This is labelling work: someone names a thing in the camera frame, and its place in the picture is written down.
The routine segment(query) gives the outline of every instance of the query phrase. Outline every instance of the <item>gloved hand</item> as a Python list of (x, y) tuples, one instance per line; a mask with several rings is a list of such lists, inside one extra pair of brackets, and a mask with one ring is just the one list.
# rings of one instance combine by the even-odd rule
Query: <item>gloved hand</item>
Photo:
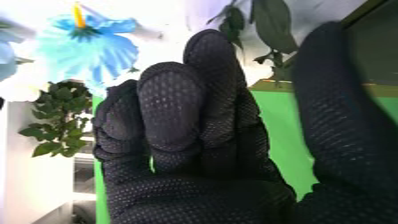
[(185, 65), (154, 65), (138, 83), (110, 89), (94, 154), (112, 223), (396, 222), (396, 127), (344, 54), (339, 26), (328, 24), (304, 42), (293, 74), (320, 179), (298, 204), (268, 158), (266, 129), (222, 34), (208, 30), (193, 36)]

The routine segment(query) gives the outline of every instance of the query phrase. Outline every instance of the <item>yellow stamen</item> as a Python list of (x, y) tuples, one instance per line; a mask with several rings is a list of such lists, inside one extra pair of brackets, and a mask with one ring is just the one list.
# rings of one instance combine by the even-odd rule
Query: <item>yellow stamen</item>
[(76, 27), (85, 28), (83, 14), (81, 14), (78, 2), (74, 3), (74, 6), (73, 6), (73, 16), (74, 16)]

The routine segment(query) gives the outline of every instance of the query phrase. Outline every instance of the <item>blue flower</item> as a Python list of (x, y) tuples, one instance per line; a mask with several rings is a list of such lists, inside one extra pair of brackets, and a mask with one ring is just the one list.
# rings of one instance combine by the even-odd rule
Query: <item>blue flower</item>
[(0, 30), (0, 81), (16, 73), (16, 55), (9, 42), (21, 42), (21, 39)]
[(50, 20), (37, 36), (37, 55), (48, 67), (48, 81), (80, 79), (94, 94), (105, 93), (105, 83), (133, 67), (138, 50), (115, 33), (135, 30), (135, 20), (108, 20), (85, 16), (89, 35), (74, 36), (74, 20), (62, 15)]

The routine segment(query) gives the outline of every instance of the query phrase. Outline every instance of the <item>glove finger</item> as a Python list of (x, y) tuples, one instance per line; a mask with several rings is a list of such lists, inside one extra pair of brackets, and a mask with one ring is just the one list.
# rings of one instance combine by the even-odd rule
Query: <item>glove finger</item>
[(389, 197), (398, 192), (398, 129), (360, 86), (337, 23), (304, 41), (293, 84), (320, 182)]
[(138, 100), (156, 173), (197, 174), (204, 86), (185, 65), (160, 63), (145, 70)]
[(94, 118), (94, 155), (103, 162), (106, 185), (119, 185), (151, 175), (144, 147), (144, 125), (138, 109), (137, 82), (126, 81), (110, 89)]
[(257, 104), (247, 88), (238, 90), (236, 130), (240, 177), (284, 183), (275, 163), (268, 157), (268, 132), (259, 118)]
[(222, 33), (204, 30), (185, 48), (185, 64), (195, 69), (206, 83), (206, 103), (201, 115), (201, 163), (204, 175), (231, 177), (236, 168), (234, 100), (236, 58), (234, 48)]

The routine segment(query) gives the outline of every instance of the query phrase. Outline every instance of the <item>green surface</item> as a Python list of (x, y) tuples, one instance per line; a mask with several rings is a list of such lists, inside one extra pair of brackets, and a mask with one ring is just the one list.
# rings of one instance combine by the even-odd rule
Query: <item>green surface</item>
[[(92, 113), (96, 114), (96, 107), (103, 99), (99, 97), (92, 98)], [(106, 194), (103, 185), (103, 171), (101, 163), (94, 161), (94, 175), (96, 175), (96, 224), (108, 224), (108, 208), (106, 208)]]
[[(316, 183), (311, 166), (312, 158), (302, 141), (300, 123), (293, 94), (284, 92), (252, 91), (261, 109), (261, 117), (265, 120), (270, 133), (270, 157), (277, 163), (282, 176), (291, 184), (298, 199), (311, 192), (311, 185)], [(398, 98), (376, 98), (391, 117), (398, 121)], [(97, 224), (108, 224), (105, 186), (101, 178), (99, 163), (96, 163), (96, 217)]]
[(270, 158), (300, 199), (311, 191), (316, 178), (311, 171), (312, 158), (302, 141), (293, 94), (256, 91), (252, 94), (270, 135)]

